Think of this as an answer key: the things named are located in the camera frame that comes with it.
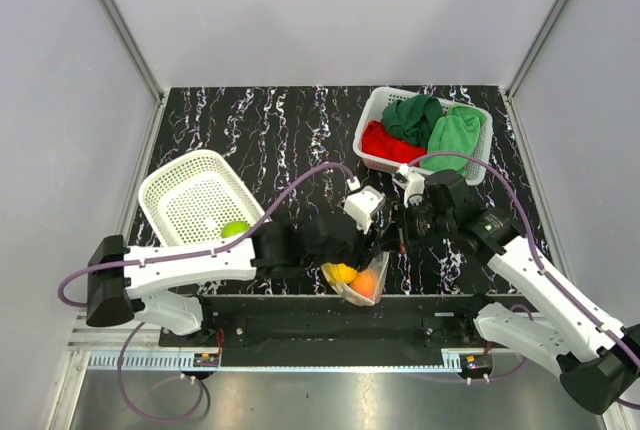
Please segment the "yellow fake lemon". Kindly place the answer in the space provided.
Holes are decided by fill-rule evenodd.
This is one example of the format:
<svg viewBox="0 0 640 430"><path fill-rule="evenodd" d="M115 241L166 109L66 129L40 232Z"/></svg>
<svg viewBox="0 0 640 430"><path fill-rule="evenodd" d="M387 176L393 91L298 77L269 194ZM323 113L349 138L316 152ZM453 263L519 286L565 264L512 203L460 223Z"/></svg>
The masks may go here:
<svg viewBox="0 0 640 430"><path fill-rule="evenodd" d="M356 269L343 263L327 263L322 266L322 271L331 285L350 284L358 274Z"/></svg>

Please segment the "green fake apple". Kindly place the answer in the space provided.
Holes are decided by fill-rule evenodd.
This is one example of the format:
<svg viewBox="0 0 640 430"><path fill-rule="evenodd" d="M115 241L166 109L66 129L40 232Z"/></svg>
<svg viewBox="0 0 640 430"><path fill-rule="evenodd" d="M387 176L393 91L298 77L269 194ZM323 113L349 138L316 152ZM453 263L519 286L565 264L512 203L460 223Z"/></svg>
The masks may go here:
<svg viewBox="0 0 640 430"><path fill-rule="evenodd" d="M250 228L251 225L244 220L231 221L222 228L221 237L223 239L236 237L246 233Z"/></svg>

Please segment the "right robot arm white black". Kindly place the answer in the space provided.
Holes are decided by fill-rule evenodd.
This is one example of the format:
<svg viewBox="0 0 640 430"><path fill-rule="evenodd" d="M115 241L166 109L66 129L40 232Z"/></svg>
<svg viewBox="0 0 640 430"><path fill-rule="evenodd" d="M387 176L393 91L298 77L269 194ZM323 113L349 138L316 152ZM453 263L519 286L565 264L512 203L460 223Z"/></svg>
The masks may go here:
<svg viewBox="0 0 640 430"><path fill-rule="evenodd" d="M466 346L503 345L556 376L583 409L604 414L639 378L639 327L599 308L557 270L510 215L475 202L459 208L423 200L393 207L399 240L407 248L435 238L456 243L469 258L509 281L545 318L517 318L488 302L454 321Z"/></svg>

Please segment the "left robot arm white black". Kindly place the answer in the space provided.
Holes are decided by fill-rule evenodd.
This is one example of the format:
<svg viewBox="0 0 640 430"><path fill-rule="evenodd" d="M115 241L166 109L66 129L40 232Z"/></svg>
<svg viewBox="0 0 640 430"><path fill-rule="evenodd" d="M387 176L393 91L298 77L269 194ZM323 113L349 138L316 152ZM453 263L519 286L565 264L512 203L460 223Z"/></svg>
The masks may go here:
<svg viewBox="0 0 640 430"><path fill-rule="evenodd" d="M184 246L128 247L122 236L109 236L88 263L86 323L105 328L138 320L203 346L214 338L216 322L197 298L175 295L172 288L292 278L328 264L372 277L378 295L389 261L380 235L377 227L363 232L351 217L334 213L303 224L265 222L247 238Z"/></svg>

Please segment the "polka dot zip bag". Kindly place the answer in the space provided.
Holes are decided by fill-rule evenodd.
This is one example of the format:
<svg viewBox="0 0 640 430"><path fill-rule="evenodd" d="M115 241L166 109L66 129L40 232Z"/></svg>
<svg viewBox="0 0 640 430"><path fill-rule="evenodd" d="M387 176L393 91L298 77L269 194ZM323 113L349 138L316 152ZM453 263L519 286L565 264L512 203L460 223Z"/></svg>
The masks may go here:
<svg viewBox="0 0 640 430"><path fill-rule="evenodd" d="M356 306L374 306L384 289L389 253L376 255L364 270L346 264L327 263L321 266L329 286L345 301Z"/></svg>

